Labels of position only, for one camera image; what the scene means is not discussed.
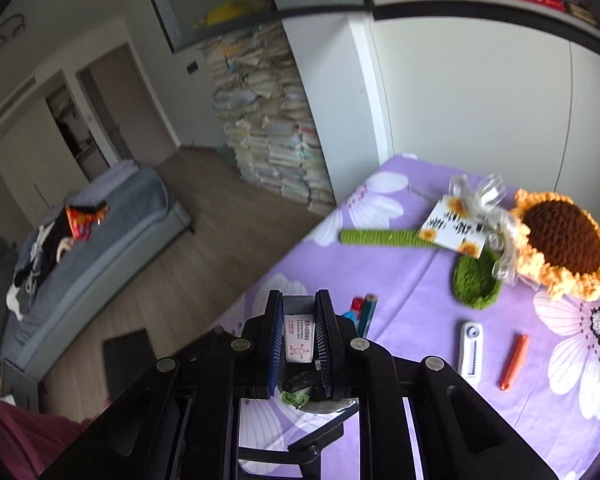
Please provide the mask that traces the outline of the purple floral tablecloth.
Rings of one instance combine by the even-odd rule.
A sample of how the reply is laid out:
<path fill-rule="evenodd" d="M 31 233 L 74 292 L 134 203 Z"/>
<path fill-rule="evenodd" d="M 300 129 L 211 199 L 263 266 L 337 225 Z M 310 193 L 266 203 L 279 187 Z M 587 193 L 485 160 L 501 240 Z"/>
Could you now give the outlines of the purple floral tablecloth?
<path fill-rule="evenodd" d="M 456 255 L 446 249 L 343 245 L 343 229 L 417 229 L 448 192 L 453 170 L 394 156 L 364 181 L 264 278 L 247 290 L 220 324 L 239 334 L 263 312 L 268 293 L 311 296 L 326 289 L 337 313 L 354 297 L 378 297 L 368 336 L 401 358 L 458 361 L 460 328 L 484 330 L 479 393 L 562 479 L 585 474 L 600 454 L 600 300 L 584 302 L 524 283 L 504 286 L 484 310 L 452 292 Z M 527 359 L 508 391 L 504 368 L 519 334 Z"/>

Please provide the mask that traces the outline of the yellow plush toy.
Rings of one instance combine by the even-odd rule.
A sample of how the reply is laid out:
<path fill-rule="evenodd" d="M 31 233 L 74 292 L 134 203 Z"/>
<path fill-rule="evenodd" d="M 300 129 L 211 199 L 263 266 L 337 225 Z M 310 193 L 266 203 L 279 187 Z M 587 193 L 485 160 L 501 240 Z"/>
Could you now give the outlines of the yellow plush toy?
<path fill-rule="evenodd" d="M 273 0 L 227 0 L 204 14 L 200 24 L 211 27 L 243 16 L 266 12 L 272 9 L 272 5 Z"/>

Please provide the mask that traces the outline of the sunflower gift card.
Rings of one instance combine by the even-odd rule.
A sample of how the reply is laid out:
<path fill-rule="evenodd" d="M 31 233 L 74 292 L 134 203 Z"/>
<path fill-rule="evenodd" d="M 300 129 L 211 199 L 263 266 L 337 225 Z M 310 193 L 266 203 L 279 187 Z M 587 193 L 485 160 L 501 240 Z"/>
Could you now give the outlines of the sunflower gift card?
<path fill-rule="evenodd" d="M 486 244 L 486 229 L 471 217 L 462 200 L 443 195 L 418 230 L 421 240 L 478 259 Z"/>

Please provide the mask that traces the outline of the green crochet leaf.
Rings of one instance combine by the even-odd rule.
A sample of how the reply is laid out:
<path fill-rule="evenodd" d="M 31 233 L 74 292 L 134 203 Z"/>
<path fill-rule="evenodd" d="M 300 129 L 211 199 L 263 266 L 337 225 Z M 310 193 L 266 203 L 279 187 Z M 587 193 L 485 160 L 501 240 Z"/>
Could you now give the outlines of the green crochet leaf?
<path fill-rule="evenodd" d="M 452 292 L 457 301 L 474 310 L 484 310 L 495 304 L 502 282 L 492 271 L 498 255 L 484 248 L 479 258 L 460 255 L 452 276 Z"/>

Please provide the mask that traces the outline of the orange marker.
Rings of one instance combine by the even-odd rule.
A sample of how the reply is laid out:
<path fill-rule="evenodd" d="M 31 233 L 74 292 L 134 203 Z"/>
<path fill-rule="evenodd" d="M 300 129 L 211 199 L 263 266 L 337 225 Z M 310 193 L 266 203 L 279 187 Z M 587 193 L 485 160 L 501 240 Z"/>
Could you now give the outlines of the orange marker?
<path fill-rule="evenodd" d="M 530 338 L 527 334 L 519 334 L 516 337 L 512 352 L 510 352 L 509 359 L 501 377 L 501 391 L 508 391 L 513 387 L 516 378 L 526 362 L 529 342 Z"/>

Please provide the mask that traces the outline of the blue pen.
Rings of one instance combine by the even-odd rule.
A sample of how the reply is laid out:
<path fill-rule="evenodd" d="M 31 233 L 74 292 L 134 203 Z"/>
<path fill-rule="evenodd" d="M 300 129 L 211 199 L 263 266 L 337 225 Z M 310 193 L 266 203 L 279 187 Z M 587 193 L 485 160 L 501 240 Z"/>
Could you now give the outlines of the blue pen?
<path fill-rule="evenodd" d="M 356 321 L 358 320 L 358 317 L 352 311 L 344 312 L 342 316 L 344 318 L 347 318 L 348 320 L 352 321 L 353 323 L 356 323 Z"/>

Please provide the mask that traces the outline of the green crochet stem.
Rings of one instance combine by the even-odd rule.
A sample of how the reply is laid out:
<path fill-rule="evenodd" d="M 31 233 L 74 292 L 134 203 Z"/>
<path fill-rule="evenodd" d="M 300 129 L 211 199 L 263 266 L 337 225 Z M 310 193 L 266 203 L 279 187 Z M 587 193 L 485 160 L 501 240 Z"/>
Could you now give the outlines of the green crochet stem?
<path fill-rule="evenodd" d="M 343 229 L 338 234 L 343 245 L 377 247 L 436 248 L 429 240 L 423 240 L 415 230 L 358 230 Z"/>

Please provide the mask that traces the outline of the tall stack of books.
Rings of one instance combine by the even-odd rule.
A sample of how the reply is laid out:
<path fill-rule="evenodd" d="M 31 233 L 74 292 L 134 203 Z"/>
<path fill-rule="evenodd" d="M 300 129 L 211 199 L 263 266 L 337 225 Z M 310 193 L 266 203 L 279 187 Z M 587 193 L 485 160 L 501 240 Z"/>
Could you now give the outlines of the tall stack of books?
<path fill-rule="evenodd" d="M 336 207 L 320 137 L 283 24 L 204 41 L 213 109 L 242 178 L 327 216 Z"/>

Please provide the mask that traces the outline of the grey sofa bed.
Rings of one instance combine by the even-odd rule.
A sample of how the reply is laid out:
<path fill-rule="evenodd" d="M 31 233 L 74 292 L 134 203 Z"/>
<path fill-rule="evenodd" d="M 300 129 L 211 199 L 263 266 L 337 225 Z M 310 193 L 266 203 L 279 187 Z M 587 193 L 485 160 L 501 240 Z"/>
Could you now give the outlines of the grey sofa bed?
<path fill-rule="evenodd" d="M 12 284 L 41 247 L 48 224 L 65 219 L 68 207 L 99 205 L 108 208 L 104 218 L 49 274 Z M 50 208 L 21 244 L 0 235 L 0 363 L 42 380 L 106 303 L 191 226 L 158 172 L 127 159 Z"/>

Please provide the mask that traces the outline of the red gel pen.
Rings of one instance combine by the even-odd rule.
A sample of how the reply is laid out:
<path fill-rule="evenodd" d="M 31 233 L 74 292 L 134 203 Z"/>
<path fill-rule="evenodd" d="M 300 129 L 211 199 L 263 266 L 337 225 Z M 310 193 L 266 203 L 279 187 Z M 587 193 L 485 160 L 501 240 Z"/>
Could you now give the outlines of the red gel pen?
<path fill-rule="evenodd" d="M 351 301 L 350 311 L 356 316 L 360 316 L 364 307 L 364 299 L 362 297 L 354 297 Z"/>

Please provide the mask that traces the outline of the white bookshelf cabinet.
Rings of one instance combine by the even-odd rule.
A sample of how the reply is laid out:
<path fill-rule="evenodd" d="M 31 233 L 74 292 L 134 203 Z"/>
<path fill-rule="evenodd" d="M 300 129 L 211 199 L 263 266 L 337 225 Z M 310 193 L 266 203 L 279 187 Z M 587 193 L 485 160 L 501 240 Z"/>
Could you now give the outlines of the white bookshelf cabinet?
<path fill-rule="evenodd" d="M 600 214 L 600 34 L 513 0 L 275 0 L 338 200 L 414 154 Z"/>

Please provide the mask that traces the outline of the translucent white ribbon bow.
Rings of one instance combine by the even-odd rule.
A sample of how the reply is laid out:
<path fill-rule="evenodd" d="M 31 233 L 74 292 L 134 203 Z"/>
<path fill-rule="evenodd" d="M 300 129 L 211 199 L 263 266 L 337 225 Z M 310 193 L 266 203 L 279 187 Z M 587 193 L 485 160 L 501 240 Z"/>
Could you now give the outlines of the translucent white ribbon bow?
<path fill-rule="evenodd" d="M 540 285 L 531 278 L 523 278 L 517 272 L 519 249 L 517 236 L 522 233 L 522 223 L 501 206 L 507 195 L 506 185 L 500 174 L 490 174 L 476 186 L 471 186 L 466 174 L 458 174 L 450 179 L 449 191 L 459 198 L 471 219 L 483 226 L 489 247 L 498 254 L 492 268 L 492 276 L 510 286 L 515 286 L 518 278 L 534 290 Z"/>

